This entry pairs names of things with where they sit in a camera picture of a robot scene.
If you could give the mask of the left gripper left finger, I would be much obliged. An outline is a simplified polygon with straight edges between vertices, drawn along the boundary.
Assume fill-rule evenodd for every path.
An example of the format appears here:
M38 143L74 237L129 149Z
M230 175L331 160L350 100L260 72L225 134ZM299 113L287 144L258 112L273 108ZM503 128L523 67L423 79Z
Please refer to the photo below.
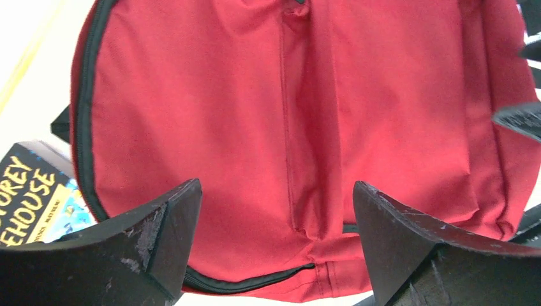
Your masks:
M3 247L1 304L176 304L201 200L191 179L59 240Z

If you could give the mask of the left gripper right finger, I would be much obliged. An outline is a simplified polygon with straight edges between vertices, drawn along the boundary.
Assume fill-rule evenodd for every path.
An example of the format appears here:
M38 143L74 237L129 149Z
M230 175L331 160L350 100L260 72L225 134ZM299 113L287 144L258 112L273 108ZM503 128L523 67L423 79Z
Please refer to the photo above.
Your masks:
M458 228L365 182L353 206L373 290L363 305L540 304L540 249Z

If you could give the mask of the colourful treehouse book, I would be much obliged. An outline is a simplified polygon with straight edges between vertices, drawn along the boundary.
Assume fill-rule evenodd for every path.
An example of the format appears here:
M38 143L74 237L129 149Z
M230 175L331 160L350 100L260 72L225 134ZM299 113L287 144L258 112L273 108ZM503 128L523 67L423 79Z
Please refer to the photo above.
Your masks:
M11 146L1 160L1 246L49 243L95 224L70 159L43 141Z

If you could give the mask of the red backpack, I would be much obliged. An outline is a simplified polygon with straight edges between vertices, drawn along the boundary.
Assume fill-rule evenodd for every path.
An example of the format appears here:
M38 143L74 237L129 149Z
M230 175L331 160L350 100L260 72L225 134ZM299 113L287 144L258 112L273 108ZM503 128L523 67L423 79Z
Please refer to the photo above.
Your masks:
M353 187L497 240L540 144L515 1L95 1L71 68L76 179L105 221L189 179L184 288L308 302L369 291Z

